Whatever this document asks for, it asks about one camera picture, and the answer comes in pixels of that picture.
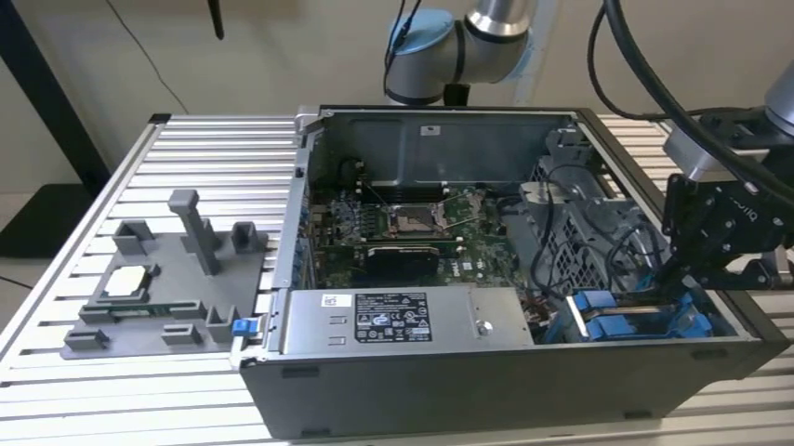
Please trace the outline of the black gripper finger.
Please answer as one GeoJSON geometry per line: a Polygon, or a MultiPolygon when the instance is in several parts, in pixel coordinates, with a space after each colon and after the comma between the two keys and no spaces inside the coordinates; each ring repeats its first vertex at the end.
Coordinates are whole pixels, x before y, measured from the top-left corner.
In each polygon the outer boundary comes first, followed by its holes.
{"type": "Polygon", "coordinates": [[[699,276],[699,285],[710,290],[792,290],[793,262],[788,260],[784,270],[778,270],[772,260],[753,259],[740,272],[709,270],[699,276]]]}
{"type": "Polygon", "coordinates": [[[679,300],[691,290],[701,291],[704,255],[695,249],[678,248],[655,275],[659,296],[663,300],[679,300]]]}

